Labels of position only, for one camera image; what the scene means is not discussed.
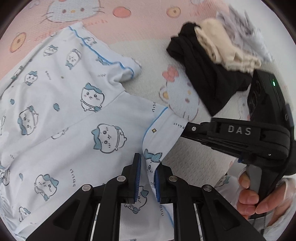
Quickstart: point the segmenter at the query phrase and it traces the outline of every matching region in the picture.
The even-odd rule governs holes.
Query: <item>screw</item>
[[[116,178],[116,180],[119,181],[119,182],[124,182],[126,180],[126,177],[125,176],[118,176]]]
[[[83,186],[82,186],[82,191],[87,192],[87,191],[89,191],[90,189],[91,189],[91,185],[86,184],[86,185],[83,185]]]
[[[203,189],[207,192],[210,192],[213,188],[211,185],[204,185]]]
[[[171,182],[176,182],[178,180],[178,178],[176,176],[170,176],[168,178]]]

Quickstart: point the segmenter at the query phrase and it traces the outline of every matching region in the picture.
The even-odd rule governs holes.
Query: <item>black garment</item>
[[[167,52],[186,68],[186,74],[211,116],[219,112],[236,91],[245,91],[250,74],[228,71],[215,64],[197,40],[195,23],[183,25],[178,37],[172,37]]]

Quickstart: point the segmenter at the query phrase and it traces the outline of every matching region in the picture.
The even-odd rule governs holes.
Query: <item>fingernail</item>
[[[245,213],[247,215],[253,215],[255,213],[254,208],[253,207],[246,208]]]
[[[257,214],[265,213],[265,212],[267,212],[267,210],[268,210],[267,202],[262,202],[257,206],[256,213]]]
[[[259,196],[253,195],[247,198],[248,204],[256,204],[259,201]]]
[[[243,179],[242,180],[242,187],[245,189],[249,188],[249,182],[247,180]]]

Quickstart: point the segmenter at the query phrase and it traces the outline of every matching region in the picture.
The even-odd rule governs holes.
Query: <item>cartoon print shirt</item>
[[[135,204],[122,205],[120,240],[173,239],[153,174],[187,120],[125,92],[120,82],[140,70],[76,23],[1,80],[0,215],[17,240],[84,184],[120,175],[135,153],[142,154],[139,194]]]

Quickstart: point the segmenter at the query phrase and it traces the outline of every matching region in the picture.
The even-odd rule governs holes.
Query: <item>cream garment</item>
[[[213,62],[222,64],[227,70],[239,70],[241,72],[252,73],[254,69],[260,68],[261,61],[257,57],[243,52],[232,44],[220,21],[208,18],[200,24],[200,27],[202,31],[199,31],[200,28],[196,27],[195,32],[199,41],[203,42],[201,45],[206,46],[207,49],[214,45],[218,50],[206,50],[207,53],[215,53],[215,56],[209,55]]]

